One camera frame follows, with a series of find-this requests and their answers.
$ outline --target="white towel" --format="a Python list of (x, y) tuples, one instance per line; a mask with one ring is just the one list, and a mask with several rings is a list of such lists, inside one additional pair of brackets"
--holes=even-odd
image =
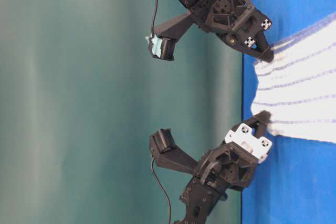
[(255, 64), (252, 113), (272, 114), (272, 135), (336, 143), (336, 13), (272, 49), (271, 63)]

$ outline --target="green wall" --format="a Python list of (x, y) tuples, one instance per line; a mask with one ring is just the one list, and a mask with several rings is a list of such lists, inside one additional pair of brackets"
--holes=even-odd
[[(0, 223), (166, 222), (149, 135), (198, 159), (240, 120), (239, 54), (193, 27), (175, 62), (151, 59), (153, 3), (0, 0)], [(157, 23), (184, 11), (160, 0)], [(182, 219), (190, 177), (157, 171)], [(230, 193), (209, 223), (237, 213)]]

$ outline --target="blue surface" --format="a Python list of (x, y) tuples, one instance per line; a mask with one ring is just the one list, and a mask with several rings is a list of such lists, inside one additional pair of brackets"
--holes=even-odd
[[(336, 0), (253, 0), (273, 21), (270, 43), (336, 12)], [(244, 118), (251, 116), (257, 78), (244, 56)], [(336, 145), (270, 137), (274, 146), (243, 192), (243, 224), (336, 223)]]

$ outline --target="black cable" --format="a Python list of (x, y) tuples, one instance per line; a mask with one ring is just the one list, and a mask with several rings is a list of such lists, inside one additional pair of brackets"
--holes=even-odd
[(162, 184), (161, 184), (160, 181), (159, 181), (159, 178), (157, 177), (157, 175), (156, 175), (156, 173), (155, 173), (155, 171), (154, 171), (154, 161), (155, 161), (155, 157), (152, 158), (152, 164), (151, 164), (152, 173), (153, 173), (153, 175), (154, 175), (154, 177), (155, 177), (155, 180), (156, 180), (157, 184), (159, 185), (161, 191), (163, 192), (164, 196), (166, 197), (166, 199), (167, 199), (167, 201), (168, 201), (168, 212), (169, 212), (169, 215), (168, 215), (168, 217), (169, 217), (168, 224), (170, 224), (171, 219), (172, 219), (172, 205), (171, 205), (171, 203), (170, 203), (168, 194), (167, 194), (166, 191), (164, 190)]
[(155, 36), (154, 34), (154, 24), (155, 24), (155, 19), (156, 19), (156, 14), (157, 14), (157, 11), (158, 11), (158, 3), (159, 3), (159, 0), (155, 0), (155, 9), (154, 9), (154, 14), (153, 14), (153, 19), (152, 19), (152, 38)]

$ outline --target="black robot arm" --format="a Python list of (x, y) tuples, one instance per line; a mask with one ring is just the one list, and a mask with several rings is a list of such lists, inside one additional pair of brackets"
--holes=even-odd
[(264, 137), (270, 113), (263, 111), (237, 124), (220, 147), (209, 150), (199, 162), (175, 145), (170, 130), (159, 130), (150, 137), (150, 150), (160, 167), (193, 175), (180, 200), (186, 215), (176, 224), (204, 224), (219, 200), (226, 200), (226, 189), (242, 191), (254, 177), (272, 146)]
[(195, 23), (206, 33), (215, 33), (225, 44), (257, 59), (271, 62), (274, 54), (264, 35), (270, 19), (250, 0), (179, 0), (188, 11), (154, 28), (148, 37), (154, 58), (174, 60), (178, 40)]

